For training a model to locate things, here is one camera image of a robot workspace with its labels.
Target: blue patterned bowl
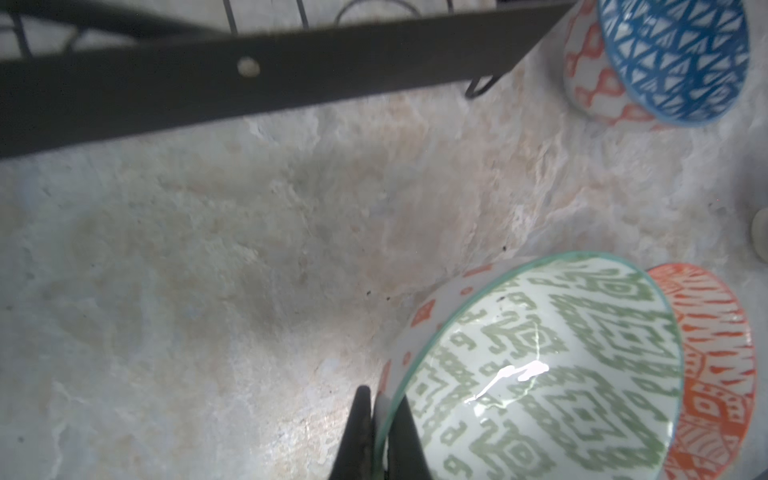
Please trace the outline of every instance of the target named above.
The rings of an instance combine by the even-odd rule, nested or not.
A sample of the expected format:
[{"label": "blue patterned bowl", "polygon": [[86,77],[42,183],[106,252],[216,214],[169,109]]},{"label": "blue patterned bowl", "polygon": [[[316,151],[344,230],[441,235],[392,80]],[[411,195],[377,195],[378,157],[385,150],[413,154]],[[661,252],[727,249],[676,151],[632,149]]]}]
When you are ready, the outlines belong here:
[{"label": "blue patterned bowl", "polygon": [[[566,86],[579,107],[650,129],[707,124],[733,107],[750,59],[741,0],[591,4],[571,19],[566,46]],[[622,96],[634,102],[628,113]]]}]

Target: green patterned bowl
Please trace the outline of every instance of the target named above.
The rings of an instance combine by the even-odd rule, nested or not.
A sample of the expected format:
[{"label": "green patterned bowl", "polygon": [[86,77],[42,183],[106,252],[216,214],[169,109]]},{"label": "green patterned bowl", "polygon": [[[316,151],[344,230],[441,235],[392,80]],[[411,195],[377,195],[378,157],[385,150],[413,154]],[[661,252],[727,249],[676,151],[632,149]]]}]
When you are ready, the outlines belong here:
[{"label": "green patterned bowl", "polygon": [[673,311],[644,271],[605,253],[565,253],[466,300],[389,404],[406,395],[435,480],[654,480],[677,422],[682,363]]}]

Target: black metal rack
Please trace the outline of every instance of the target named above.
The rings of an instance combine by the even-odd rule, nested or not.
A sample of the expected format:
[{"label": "black metal rack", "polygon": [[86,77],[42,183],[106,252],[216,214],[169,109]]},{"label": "black metal rack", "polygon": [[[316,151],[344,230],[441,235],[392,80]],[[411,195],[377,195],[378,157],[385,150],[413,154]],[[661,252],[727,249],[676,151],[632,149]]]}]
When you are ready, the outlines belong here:
[{"label": "black metal rack", "polygon": [[[414,18],[339,25],[361,2],[394,2]],[[93,0],[2,0],[22,58],[0,62],[0,157],[244,114],[472,80],[485,93],[530,51],[574,0],[500,0],[488,12],[422,17],[406,0],[350,0],[335,25],[237,36],[230,31]],[[34,56],[25,16],[72,25],[57,55]],[[90,30],[133,46],[77,51]],[[480,78],[490,77],[481,87]]]}]

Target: stone countertop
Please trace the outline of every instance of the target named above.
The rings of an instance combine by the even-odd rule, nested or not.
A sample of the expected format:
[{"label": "stone countertop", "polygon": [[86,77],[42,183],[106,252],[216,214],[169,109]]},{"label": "stone countertop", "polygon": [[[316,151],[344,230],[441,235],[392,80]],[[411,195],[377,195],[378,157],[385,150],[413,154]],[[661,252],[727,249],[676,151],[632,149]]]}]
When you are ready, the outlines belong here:
[{"label": "stone countertop", "polygon": [[[267,27],[287,8],[233,3]],[[506,257],[704,266],[765,344],[748,231],[768,206],[768,3],[748,7],[746,90],[708,127],[581,116],[560,24],[473,102],[454,84],[0,163],[0,478],[325,478],[414,306]],[[768,467],[757,361],[724,480]]]}]

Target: bowl rim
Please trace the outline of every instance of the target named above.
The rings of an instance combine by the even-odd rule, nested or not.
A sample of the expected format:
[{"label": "bowl rim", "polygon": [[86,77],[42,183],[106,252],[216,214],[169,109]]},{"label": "bowl rim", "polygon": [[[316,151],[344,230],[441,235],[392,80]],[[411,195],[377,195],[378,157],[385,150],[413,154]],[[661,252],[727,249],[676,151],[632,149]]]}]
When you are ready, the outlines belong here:
[{"label": "bowl rim", "polygon": [[617,54],[616,52],[616,45],[614,45],[613,41],[608,41],[608,36],[605,33],[605,21],[603,19],[603,4],[606,1],[610,0],[596,0],[595,10],[597,10],[598,14],[598,24],[600,24],[600,33],[603,35],[603,46],[605,48],[606,57],[608,60],[608,63],[611,65],[611,68],[616,72],[616,75],[621,80],[621,84],[624,86],[624,88],[627,90],[627,96],[636,104],[640,105],[642,108],[644,108],[646,111],[651,113],[656,120],[664,123],[669,124],[674,127],[701,127],[703,125],[708,125],[711,123],[714,123],[718,120],[720,120],[725,114],[727,114],[731,109],[736,106],[736,103],[739,101],[739,96],[741,96],[741,92],[744,90],[744,86],[746,85],[746,80],[749,77],[750,73],[750,65],[752,60],[752,49],[750,47],[750,26],[749,26],[749,19],[746,14],[746,9],[744,8],[744,2],[743,0],[738,0],[739,2],[739,10],[741,10],[742,16],[744,18],[744,29],[746,30],[746,53],[749,55],[749,57],[746,60],[746,67],[744,71],[744,83],[742,84],[741,88],[739,89],[739,92],[737,93],[736,97],[733,99],[730,105],[728,107],[721,111],[719,114],[715,115],[714,117],[710,117],[706,120],[699,120],[699,121],[681,121],[676,118],[673,118],[667,114],[665,114],[660,109],[656,108],[653,105],[647,104],[647,102],[643,101],[642,95],[635,90],[634,86],[632,85],[632,82],[627,81],[627,79],[619,72],[619,69],[617,65],[614,63],[614,55]]},{"label": "bowl rim", "polygon": [[[656,281],[648,274],[648,272],[634,265],[632,262],[624,258],[617,257],[612,253],[594,252],[590,250],[576,250],[571,252],[554,253],[552,255],[547,255],[546,257],[532,260],[531,262],[523,263],[522,265],[517,266],[516,268],[513,268],[506,273],[503,273],[498,278],[493,279],[488,285],[483,287],[477,293],[469,297],[464,303],[462,303],[462,305],[458,309],[456,309],[456,311],[452,313],[451,316],[443,323],[442,327],[440,327],[440,330],[438,330],[434,335],[432,335],[429,338],[429,341],[425,343],[424,346],[419,350],[419,352],[414,355],[413,360],[410,363],[410,366],[408,367],[408,369],[406,370],[406,373],[403,375],[402,379],[400,380],[400,383],[397,385],[397,389],[395,390],[395,393],[392,396],[392,401],[389,404],[389,408],[384,417],[384,421],[382,422],[381,426],[376,429],[376,436],[374,437],[374,441],[373,441],[373,458],[372,458],[372,469],[374,473],[374,478],[376,478],[376,474],[380,473],[382,469],[384,445],[386,443],[387,436],[389,435],[389,430],[392,428],[392,421],[395,418],[397,407],[400,406],[400,402],[402,402],[406,396],[406,387],[408,386],[408,383],[413,377],[415,371],[424,361],[424,358],[432,350],[432,348],[437,344],[437,342],[443,337],[443,335],[445,335],[445,333],[448,331],[451,325],[456,321],[456,319],[458,319],[464,312],[469,310],[482,298],[487,296],[491,290],[499,286],[501,283],[504,283],[515,276],[522,275],[523,273],[529,270],[533,270],[538,266],[552,263],[555,260],[570,259],[570,258],[576,258],[576,257],[584,257],[585,260],[589,258],[597,257],[605,260],[613,260],[614,262],[621,263],[625,266],[630,267],[632,270],[635,270],[636,272],[642,274],[645,280],[650,284],[651,289],[653,289],[653,291],[657,294],[657,296],[661,299],[662,303],[666,307],[666,311],[670,316],[670,321],[676,327],[675,331],[677,332],[677,335],[675,336],[675,340],[677,341],[677,348],[680,354],[680,360],[679,360],[680,381],[678,385],[678,391],[680,392],[680,394],[677,396],[677,408],[674,416],[672,430],[669,435],[669,442],[671,445],[672,441],[674,440],[674,436],[677,433],[677,424],[680,420],[680,411],[683,405],[683,393],[684,393],[684,383],[685,383],[685,375],[684,375],[685,355],[683,352],[683,337],[680,334],[680,327],[677,325],[677,318],[674,315],[674,309],[670,305],[669,300],[667,300],[667,296],[664,295],[664,291],[656,284]],[[662,461],[658,465],[659,472],[661,472],[661,470],[664,468],[664,459],[662,459]]]}]

